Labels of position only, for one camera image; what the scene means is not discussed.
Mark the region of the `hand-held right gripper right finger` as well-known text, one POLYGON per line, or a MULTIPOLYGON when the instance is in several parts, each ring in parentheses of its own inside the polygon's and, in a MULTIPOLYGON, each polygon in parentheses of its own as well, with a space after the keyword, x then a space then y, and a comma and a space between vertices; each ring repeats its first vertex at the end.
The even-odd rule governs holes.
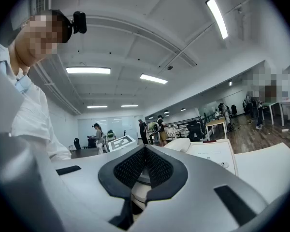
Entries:
POLYGON ((169 200, 149 202, 130 226, 130 232, 230 232, 238 223, 214 191, 228 186, 259 214, 267 201, 249 184, 217 163, 164 147, 157 150, 181 161, 187 171, 185 185, 169 200))

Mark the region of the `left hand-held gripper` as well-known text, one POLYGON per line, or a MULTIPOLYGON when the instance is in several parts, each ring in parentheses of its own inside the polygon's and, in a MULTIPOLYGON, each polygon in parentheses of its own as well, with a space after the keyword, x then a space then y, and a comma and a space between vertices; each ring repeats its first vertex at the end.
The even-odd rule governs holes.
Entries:
POLYGON ((115 150, 121 150, 130 146, 137 146, 137 142, 129 135, 116 138, 115 140, 112 140, 111 142, 108 143, 110 152, 115 150))

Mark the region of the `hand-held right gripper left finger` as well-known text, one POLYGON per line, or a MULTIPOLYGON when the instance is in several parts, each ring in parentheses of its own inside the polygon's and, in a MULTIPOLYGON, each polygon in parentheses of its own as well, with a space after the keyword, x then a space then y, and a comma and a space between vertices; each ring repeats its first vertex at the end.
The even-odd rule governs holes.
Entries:
POLYGON ((145 215, 133 220, 131 188, 116 166, 144 162, 145 147, 50 164, 50 200, 66 232, 144 232, 145 215))

